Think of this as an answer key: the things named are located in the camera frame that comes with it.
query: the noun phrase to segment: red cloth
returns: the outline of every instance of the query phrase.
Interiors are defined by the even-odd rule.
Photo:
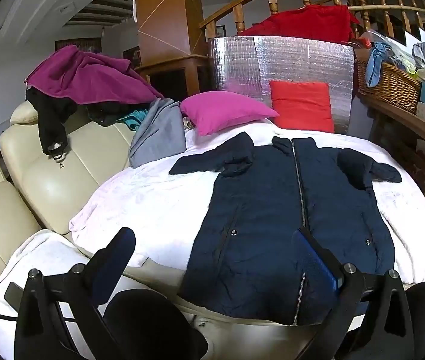
[[[332,43],[348,42],[354,37],[351,23],[359,23],[347,5],[306,5],[268,17],[243,31],[240,36],[289,36]]]
[[[286,130],[334,132],[329,86],[325,82],[269,81],[274,124]]]

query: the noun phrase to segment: gray cloth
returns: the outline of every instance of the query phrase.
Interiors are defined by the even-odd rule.
[[[154,100],[131,142],[129,164],[137,168],[183,152],[185,136],[179,102],[171,99]]]

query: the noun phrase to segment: navy blue jacket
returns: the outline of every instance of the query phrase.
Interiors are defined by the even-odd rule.
[[[319,323],[332,305],[302,279],[292,233],[307,228],[341,263],[365,273],[394,266],[394,246],[378,211],[372,177],[401,181],[393,167],[350,149],[318,149],[312,138],[274,137],[254,146],[240,133],[203,154],[179,159],[170,174],[221,172],[194,241],[180,297],[234,318]]]

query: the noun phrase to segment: wooden table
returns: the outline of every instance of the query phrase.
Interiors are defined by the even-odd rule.
[[[425,121],[420,119],[410,112],[404,111],[401,108],[395,107],[384,101],[374,99],[372,97],[359,95],[361,102],[376,111],[374,116],[374,123],[371,129],[369,140],[373,143],[379,143],[381,135],[384,133],[384,126],[388,121],[388,118],[399,122],[403,126],[407,127],[411,131],[418,134],[422,139],[425,140]],[[396,142],[396,145],[400,146],[399,150],[407,152],[407,155],[420,168],[425,167],[425,160],[418,156],[412,149],[405,148],[400,142]]]

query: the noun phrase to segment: white blanket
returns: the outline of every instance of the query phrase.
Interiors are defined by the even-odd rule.
[[[88,261],[88,258],[61,235],[50,230],[41,230],[32,235],[13,254],[0,276],[0,314],[17,317],[14,309],[4,300],[4,294],[11,282],[24,288],[30,269],[37,268],[45,276],[57,275],[66,273],[77,263],[87,264]],[[132,288],[148,287],[121,276],[111,298],[117,292]],[[98,307],[101,315],[104,314],[108,303]],[[65,318],[73,318],[68,304],[60,303],[60,306]],[[66,324],[79,353],[87,359],[94,359],[77,325],[74,322],[66,322]],[[14,360],[15,329],[15,322],[0,319],[0,355],[5,360]]]
[[[314,138],[318,147],[349,147],[378,162],[394,166],[401,183],[374,182],[379,210],[396,248],[395,268],[404,283],[425,281],[425,198],[413,179],[388,152],[371,142],[317,131],[282,130],[265,120],[200,137],[186,133],[183,154],[128,168],[101,185],[86,206],[70,221],[75,244],[95,253],[107,245],[121,227],[136,235],[136,251],[129,266],[147,258],[185,270],[194,239],[208,210],[218,173],[168,174],[178,158],[214,149],[245,131],[256,146],[271,144],[274,135]]]

